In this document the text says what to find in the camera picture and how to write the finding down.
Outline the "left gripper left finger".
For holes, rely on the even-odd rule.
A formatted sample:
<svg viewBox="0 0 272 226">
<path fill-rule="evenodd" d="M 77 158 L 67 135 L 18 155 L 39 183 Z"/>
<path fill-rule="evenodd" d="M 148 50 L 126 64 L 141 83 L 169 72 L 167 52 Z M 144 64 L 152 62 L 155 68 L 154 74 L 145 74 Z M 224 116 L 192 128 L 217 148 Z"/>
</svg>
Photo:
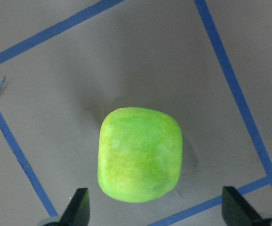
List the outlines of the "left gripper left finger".
<svg viewBox="0 0 272 226">
<path fill-rule="evenodd" d="M 39 226 L 87 226 L 90 220 L 89 190 L 78 188 L 61 216 L 50 217 Z"/>
</svg>

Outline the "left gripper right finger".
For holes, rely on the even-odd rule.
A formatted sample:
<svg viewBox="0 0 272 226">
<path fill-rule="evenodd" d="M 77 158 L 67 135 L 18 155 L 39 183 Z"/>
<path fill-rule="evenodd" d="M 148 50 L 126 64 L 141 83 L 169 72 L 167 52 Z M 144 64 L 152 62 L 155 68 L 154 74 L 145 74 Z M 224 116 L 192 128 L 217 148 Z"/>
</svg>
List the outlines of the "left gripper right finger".
<svg viewBox="0 0 272 226">
<path fill-rule="evenodd" d="M 233 186 L 222 188 L 221 212 L 227 226 L 272 226 L 272 218 L 261 217 Z"/>
</svg>

